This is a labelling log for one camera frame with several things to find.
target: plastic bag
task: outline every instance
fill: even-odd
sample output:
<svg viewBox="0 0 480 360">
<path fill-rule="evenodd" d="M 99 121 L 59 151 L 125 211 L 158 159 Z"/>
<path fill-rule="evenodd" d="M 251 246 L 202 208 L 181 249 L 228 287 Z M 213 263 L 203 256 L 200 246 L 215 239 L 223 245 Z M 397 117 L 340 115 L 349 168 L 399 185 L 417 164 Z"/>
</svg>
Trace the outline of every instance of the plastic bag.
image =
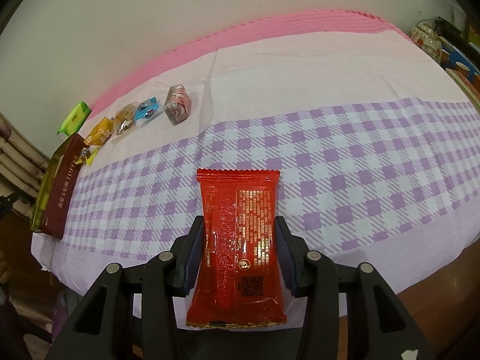
<svg viewBox="0 0 480 360">
<path fill-rule="evenodd" d="M 135 126 L 135 112 L 138 103 L 130 103 L 124 106 L 113 118 L 113 130 L 116 135 L 121 135 Z"/>
<path fill-rule="evenodd" d="M 86 145 L 102 146 L 113 132 L 112 121 L 104 117 L 85 138 Z"/>
<path fill-rule="evenodd" d="M 275 250 L 275 170 L 197 171 L 205 235 L 187 325 L 285 323 Z"/>
<path fill-rule="evenodd" d="M 112 143 L 117 143 L 122 137 L 127 136 L 133 130 L 135 130 L 135 113 L 137 111 L 137 107 L 138 102 L 130 103 L 124 106 L 121 110 L 119 110 L 119 112 L 115 114 L 115 117 L 112 120 Z"/>
</svg>

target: white wall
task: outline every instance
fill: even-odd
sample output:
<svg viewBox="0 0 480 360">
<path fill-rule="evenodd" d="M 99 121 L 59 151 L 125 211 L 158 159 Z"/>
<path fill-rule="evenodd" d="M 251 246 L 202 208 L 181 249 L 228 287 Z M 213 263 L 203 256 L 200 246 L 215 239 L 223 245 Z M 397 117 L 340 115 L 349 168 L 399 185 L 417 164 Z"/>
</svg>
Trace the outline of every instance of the white wall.
<svg viewBox="0 0 480 360">
<path fill-rule="evenodd" d="M 245 20 L 310 9 L 381 16 L 406 31 L 454 0 L 24 0 L 0 36 L 0 109 L 47 155 L 79 100 L 143 63 Z"/>
</svg>

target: yellow candy wrapper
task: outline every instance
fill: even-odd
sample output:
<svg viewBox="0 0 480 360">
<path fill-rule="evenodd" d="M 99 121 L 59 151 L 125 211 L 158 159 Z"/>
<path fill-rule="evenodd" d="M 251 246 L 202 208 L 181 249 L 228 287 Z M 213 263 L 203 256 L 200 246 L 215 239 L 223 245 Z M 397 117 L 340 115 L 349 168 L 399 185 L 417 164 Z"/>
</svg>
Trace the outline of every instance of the yellow candy wrapper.
<svg viewBox="0 0 480 360">
<path fill-rule="evenodd" d="M 86 145 L 102 146 L 110 138 L 112 132 L 112 121 L 109 118 L 104 117 L 100 120 L 100 123 L 93 127 L 84 142 Z"/>
<path fill-rule="evenodd" d="M 80 152 L 80 157 L 78 161 L 76 161 L 75 163 L 77 165 L 87 164 L 88 166 L 90 166 L 99 150 L 100 150 L 100 146 L 95 146 L 95 147 L 91 146 L 91 147 L 82 149 L 82 151 Z"/>
</svg>

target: clear candy wrapper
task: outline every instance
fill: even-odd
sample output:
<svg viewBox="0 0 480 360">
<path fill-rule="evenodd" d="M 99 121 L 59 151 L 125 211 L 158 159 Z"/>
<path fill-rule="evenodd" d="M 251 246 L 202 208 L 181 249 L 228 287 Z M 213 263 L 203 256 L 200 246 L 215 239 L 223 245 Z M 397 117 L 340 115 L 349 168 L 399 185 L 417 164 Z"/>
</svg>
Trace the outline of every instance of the clear candy wrapper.
<svg viewBox="0 0 480 360">
<path fill-rule="evenodd" d="M 126 132 L 133 131 L 135 122 L 135 113 L 137 112 L 138 103 L 130 103 L 124 106 L 113 118 L 113 137 L 112 141 L 117 141 L 120 137 L 126 135 Z"/>
</svg>

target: nutrition label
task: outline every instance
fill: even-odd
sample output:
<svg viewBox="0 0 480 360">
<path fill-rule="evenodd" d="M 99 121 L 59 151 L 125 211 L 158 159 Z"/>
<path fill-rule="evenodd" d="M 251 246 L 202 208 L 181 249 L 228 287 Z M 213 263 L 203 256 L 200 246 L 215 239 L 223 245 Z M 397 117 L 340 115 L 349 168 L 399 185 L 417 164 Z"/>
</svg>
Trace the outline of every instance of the nutrition label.
<svg viewBox="0 0 480 360">
<path fill-rule="evenodd" d="M 272 249 L 273 193 L 270 188 L 237 189 L 236 261 L 242 271 L 268 273 Z"/>
<path fill-rule="evenodd" d="M 207 190 L 205 201 L 203 202 L 203 220 L 205 223 L 205 244 L 203 248 L 203 258 L 207 267 L 211 264 L 212 257 L 212 220 L 213 220 L 213 201 L 215 198 L 215 189 Z"/>
</svg>

